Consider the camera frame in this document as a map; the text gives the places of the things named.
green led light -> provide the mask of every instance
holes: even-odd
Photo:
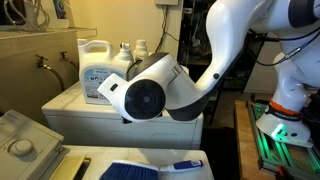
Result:
[[[279,124],[276,129],[274,129],[274,131],[271,133],[272,137],[276,137],[277,133],[280,131],[280,129],[282,129],[283,124]]]

